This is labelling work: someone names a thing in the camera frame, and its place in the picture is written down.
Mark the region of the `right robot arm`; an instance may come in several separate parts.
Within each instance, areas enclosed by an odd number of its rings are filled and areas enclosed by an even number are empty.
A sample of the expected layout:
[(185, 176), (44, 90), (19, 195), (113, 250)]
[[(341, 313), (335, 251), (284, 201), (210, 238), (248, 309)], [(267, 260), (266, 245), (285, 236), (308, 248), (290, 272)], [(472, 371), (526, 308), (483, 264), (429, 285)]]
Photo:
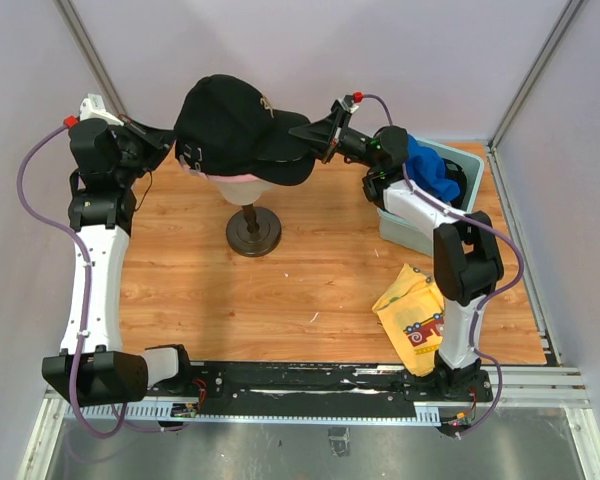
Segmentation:
[(340, 154), (366, 166), (367, 200), (431, 240), (434, 280), (444, 298), (444, 330), (429, 380), (440, 397), (457, 399), (482, 381), (478, 338), (484, 306), (504, 274), (495, 231), (485, 213), (453, 208), (409, 179), (406, 129), (387, 125), (367, 136), (351, 128), (356, 108), (354, 97), (347, 95), (334, 102), (325, 118), (289, 133), (324, 163)]

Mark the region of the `pink sport baseball cap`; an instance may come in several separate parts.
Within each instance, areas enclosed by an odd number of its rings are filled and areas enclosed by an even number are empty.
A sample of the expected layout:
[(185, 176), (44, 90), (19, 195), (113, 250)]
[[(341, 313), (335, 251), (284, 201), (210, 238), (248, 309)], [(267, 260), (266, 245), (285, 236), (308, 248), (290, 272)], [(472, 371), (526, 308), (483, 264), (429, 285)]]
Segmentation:
[(218, 183), (246, 183), (246, 182), (252, 182), (252, 181), (259, 181), (260, 178), (256, 177), (252, 174), (241, 174), (241, 175), (233, 175), (233, 176), (221, 176), (221, 175), (209, 175), (206, 174), (204, 172), (202, 172), (199, 169), (196, 169), (192, 166), (190, 166), (186, 161), (185, 161), (185, 157), (183, 155), (177, 156), (176, 160), (178, 161), (179, 165), (181, 166), (181, 168), (194, 176), (209, 180), (211, 182), (218, 182)]

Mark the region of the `black gold-logo baseball cap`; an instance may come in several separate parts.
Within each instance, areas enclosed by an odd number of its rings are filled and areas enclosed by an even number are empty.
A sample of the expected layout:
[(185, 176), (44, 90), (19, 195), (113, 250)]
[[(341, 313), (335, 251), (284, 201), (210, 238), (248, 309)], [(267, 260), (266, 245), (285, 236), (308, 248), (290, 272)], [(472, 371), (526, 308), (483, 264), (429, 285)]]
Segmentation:
[(198, 80), (184, 99), (174, 125), (175, 155), (209, 175), (250, 174), (251, 161), (265, 149), (310, 150), (289, 134), (309, 123), (300, 113), (274, 108), (249, 83), (213, 74)]

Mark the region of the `blue cap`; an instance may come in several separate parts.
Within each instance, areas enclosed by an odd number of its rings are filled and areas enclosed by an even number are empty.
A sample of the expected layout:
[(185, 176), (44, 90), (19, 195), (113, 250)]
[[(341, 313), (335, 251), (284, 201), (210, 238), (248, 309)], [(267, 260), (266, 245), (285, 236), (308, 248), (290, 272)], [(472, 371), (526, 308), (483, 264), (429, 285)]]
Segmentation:
[(421, 145), (412, 135), (408, 135), (407, 149), (407, 175), (419, 188), (445, 203), (460, 196), (460, 186), (447, 177), (446, 164), (435, 150)]

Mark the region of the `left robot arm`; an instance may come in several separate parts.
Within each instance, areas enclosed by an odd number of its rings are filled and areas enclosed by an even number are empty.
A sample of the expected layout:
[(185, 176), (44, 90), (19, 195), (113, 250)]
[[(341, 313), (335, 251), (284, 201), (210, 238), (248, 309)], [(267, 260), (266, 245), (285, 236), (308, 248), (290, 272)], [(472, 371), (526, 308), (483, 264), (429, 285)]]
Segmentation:
[(95, 118), (70, 127), (76, 168), (67, 229), (75, 244), (71, 309), (59, 352), (42, 361), (44, 380), (81, 407), (142, 400), (154, 385), (187, 393), (194, 371), (181, 345), (125, 352), (120, 333), (122, 268), (136, 211), (134, 183), (157, 169), (175, 135), (127, 117)]

